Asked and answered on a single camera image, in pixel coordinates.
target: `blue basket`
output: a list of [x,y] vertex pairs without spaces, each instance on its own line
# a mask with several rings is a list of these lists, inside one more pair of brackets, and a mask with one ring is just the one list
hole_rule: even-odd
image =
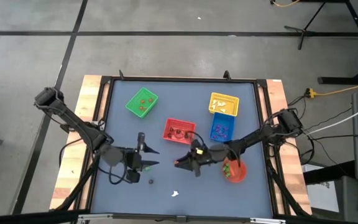
[[212,140],[225,142],[230,141],[233,137],[234,117],[222,113],[215,113],[212,120],[211,134]]

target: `orange bowl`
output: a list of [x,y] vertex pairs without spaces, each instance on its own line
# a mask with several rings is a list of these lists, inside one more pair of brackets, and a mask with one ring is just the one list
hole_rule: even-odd
[[227,177],[226,173],[222,170],[223,176],[232,183],[239,183],[242,182],[246,175],[247,175],[247,167],[246,165],[241,161],[240,167],[237,160],[230,161],[228,158],[225,158],[223,161],[222,169],[226,166],[226,164],[229,164],[230,168],[230,176]]

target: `yellow cable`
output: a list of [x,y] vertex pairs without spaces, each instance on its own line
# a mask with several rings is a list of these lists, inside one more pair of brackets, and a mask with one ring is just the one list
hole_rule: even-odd
[[275,4],[278,7],[288,7],[288,6],[292,6],[293,4],[297,3],[298,1],[301,1],[301,0],[296,0],[295,2],[292,2],[292,3],[287,4],[287,5],[280,5],[280,4],[277,4],[275,1],[273,1],[273,4]]
[[342,93],[342,92],[347,91],[347,90],[354,90],[354,89],[356,89],[356,88],[358,88],[358,86],[346,88],[346,89],[343,89],[343,90],[332,91],[332,92],[329,92],[329,93],[317,93],[317,92],[313,92],[313,95],[314,95],[314,96],[328,96],[328,95],[332,95],[332,94],[335,94],[335,93]]

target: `concrete floor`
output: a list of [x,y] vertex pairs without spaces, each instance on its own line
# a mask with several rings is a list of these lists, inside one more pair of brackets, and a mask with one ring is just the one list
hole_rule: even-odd
[[[358,1],[352,1],[358,13]],[[0,0],[0,30],[73,29],[81,0]],[[262,0],[94,0],[89,1],[80,30],[286,31],[303,27],[319,4],[278,8]],[[315,31],[355,32],[343,4],[327,4],[310,26]],[[30,154],[42,113],[33,106],[43,87],[53,86],[69,37],[0,36],[0,215],[9,213]],[[77,37],[62,91],[74,109],[83,75],[160,75],[283,80],[287,100],[305,88],[327,92],[346,86],[318,85],[320,76],[351,77],[358,72],[358,39],[274,37]],[[308,127],[350,107],[351,92],[307,100],[302,119]],[[303,103],[296,107],[303,109]],[[350,134],[344,123],[315,137]],[[67,135],[51,124],[24,212],[48,209],[58,173],[58,151]],[[321,141],[336,162],[353,159],[352,139]],[[300,137],[301,151],[309,149]],[[331,165],[319,145],[313,159]]]

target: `wooden board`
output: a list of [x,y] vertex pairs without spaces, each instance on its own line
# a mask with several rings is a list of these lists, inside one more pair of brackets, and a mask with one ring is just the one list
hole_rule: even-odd
[[[101,76],[100,75],[85,75],[83,84],[78,97],[77,106],[75,108],[75,114],[77,114],[84,121],[91,121],[96,105],[96,99],[98,97],[99,86]],[[282,108],[287,107],[287,101],[285,99],[284,89],[281,80],[267,80],[268,93],[270,98],[270,105],[272,112],[279,111]],[[101,109],[99,117],[105,106],[107,98],[107,85],[104,87]],[[267,118],[267,110],[265,107],[263,89],[259,88],[262,112],[264,118]],[[79,138],[77,133],[70,133],[68,135],[67,142],[74,141]],[[295,144],[294,139],[288,139],[288,142]],[[80,178],[80,172],[85,155],[85,144],[83,141],[76,142],[65,149],[62,159],[62,165],[60,167],[55,190],[53,191],[52,201],[50,208],[56,208],[64,199],[70,194]],[[303,179],[300,160],[297,150],[291,145],[284,145],[280,150],[280,157],[282,160],[283,173],[285,178],[285,185],[294,196],[295,200],[302,206],[302,208],[311,214],[310,203],[308,194],[306,191],[305,181]],[[84,188],[80,208],[85,208],[85,200],[87,197],[89,185]],[[277,198],[278,211],[284,214],[283,203],[281,198],[280,189],[276,186],[275,193]]]

